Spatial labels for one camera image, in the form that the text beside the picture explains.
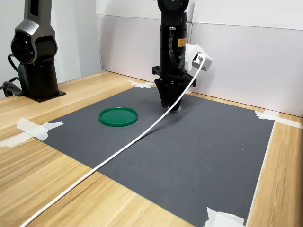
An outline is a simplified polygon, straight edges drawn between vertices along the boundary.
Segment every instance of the masking tape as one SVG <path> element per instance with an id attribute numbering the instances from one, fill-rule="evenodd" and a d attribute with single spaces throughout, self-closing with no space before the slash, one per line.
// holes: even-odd
<path id="1" fill-rule="evenodd" d="M 20 143 L 23 143 L 30 138 L 36 137 L 37 139 L 44 141 L 48 137 L 48 131 L 63 125 L 63 122 L 57 123 L 44 123 L 42 125 L 37 125 L 25 118 L 20 118 L 17 123 L 17 128 L 23 130 L 24 132 L 11 137 L 5 141 L 0 142 L 0 148 L 2 147 L 14 147 Z"/>
<path id="2" fill-rule="evenodd" d="M 244 227 L 244 219 L 233 214 L 216 212 L 207 207 L 208 220 L 204 227 Z"/>
<path id="3" fill-rule="evenodd" d="M 279 112 L 272 111 L 272 110 L 265 110 L 264 112 L 255 111 L 255 113 L 257 114 L 259 119 L 272 120 L 272 121 L 276 121 L 276 122 L 279 122 L 282 124 L 293 126 L 293 127 L 299 128 L 299 129 L 303 129 L 302 124 L 299 122 L 294 122 L 294 121 L 291 121 L 288 119 L 278 117 Z"/>
<path id="4" fill-rule="evenodd" d="M 154 84 L 154 83 L 151 83 L 151 82 L 138 83 L 138 82 L 134 82 L 132 80 L 128 80 L 128 82 L 131 82 L 132 85 L 136 85 L 136 87 L 140 87 L 140 88 L 151 88 L 152 85 Z"/>

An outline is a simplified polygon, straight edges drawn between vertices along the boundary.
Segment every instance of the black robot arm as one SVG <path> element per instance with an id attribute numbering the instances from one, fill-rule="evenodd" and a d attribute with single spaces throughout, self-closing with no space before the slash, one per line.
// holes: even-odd
<path id="1" fill-rule="evenodd" d="M 163 107 L 172 106 L 193 78 L 184 69 L 189 0 L 158 0 L 161 11 L 160 66 L 152 68 Z M 179 109 L 180 102 L 172 111 Z"/>
<path id="2" fill-rule="evenodd" d="M 10 81 L 4 82 L 6 96 L 24 95 L 43 102 L 65 95 L 59 91 L 56 78 L 57 43 L 51 27 L 51 11 L 52 0 L 25 0 L 24 20 L 15 29 L 11 42 L 13 56 L 20 62 L 17 72 L 22 91 Z M 16 70 L 10 56 L 9 62 Z"/>

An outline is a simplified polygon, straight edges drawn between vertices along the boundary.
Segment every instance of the wooden table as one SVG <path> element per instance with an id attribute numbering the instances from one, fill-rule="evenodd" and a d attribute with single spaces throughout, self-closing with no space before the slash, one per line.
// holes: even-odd
<path id="1" fill-rule="evenodd" d="M 0 141 L 15 136 L 21 117 L 36 124 L 49 122 L 133 86 L 128 79 L 103 72 L 59 85 L 67 95 L 44 103 L 25 97 L 0 100 Z M 190 93 L 252 110 L 264 109 Z M 279 114 L 289 120 L 303 119 Z M 303 130 L 275 123 L 247 226 L 303 226 Z M 18 226 L 90 168 L 50 146 L 30 139 L 0 148 L 0 226 Z M 190 226 L 179 217 L 94 173 L 30 226 Z"/>

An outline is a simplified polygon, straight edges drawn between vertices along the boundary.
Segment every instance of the green lid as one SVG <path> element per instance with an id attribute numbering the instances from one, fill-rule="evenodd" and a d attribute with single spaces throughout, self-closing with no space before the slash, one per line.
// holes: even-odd
<path id="1" fill-rule="evenodd" d="M 135 123 L 138 120 L 138 113 L 127 107 L 113 107 L 101 111 L 99 119 L 105 125 L 123 127 Z"/>

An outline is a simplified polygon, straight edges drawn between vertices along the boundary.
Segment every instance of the white panel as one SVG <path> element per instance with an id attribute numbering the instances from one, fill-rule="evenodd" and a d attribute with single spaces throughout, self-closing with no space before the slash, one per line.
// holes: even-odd
<path id="1" fill-rule="evenodd" d="M 302 0 L 196 0 L 195 22 L 303 29 Z"/>
<path id="2" fill-rule="evenodd" d="M 303 32 L 193 24 L 191 44 L 213 58 L 195 92 L 303 116 Z"/>
<path id="3" fill-rule="evenodd" d="M 54 12 L 54 7 L 52 7 L 51 26 L 55 31 L 55 39 L 58 45 L 57 19 L 56 19 L 56 14 Z M 64 72 L 62 67 L 62 53 L 60 50 L 58 50 L 55 55 L 54 64 L 55 64 L 57 82 L 62 83 L 65 81 L 65 79 L 64 79 Z"/>
<path id="4" fill-rule="evenodd" d="M 188 21 L 192 20 L 196 0 L 190 0 L 187 13 Z M 119 17 L 161 19 L 157 1 L 153 0 L 97 0 L 96 13 Z"/>
<path id="5" fill-rule="evenodd" d="M 158 78 L 152 67 L 159 66 L 159 20 L 99 15 L 98 30 L 104 70 L 150 82 Z"/>
<path id="6" fill-rule="evenodd" d="M 101 71 L 96 0 L 73 0 L 81 76 Z"/>

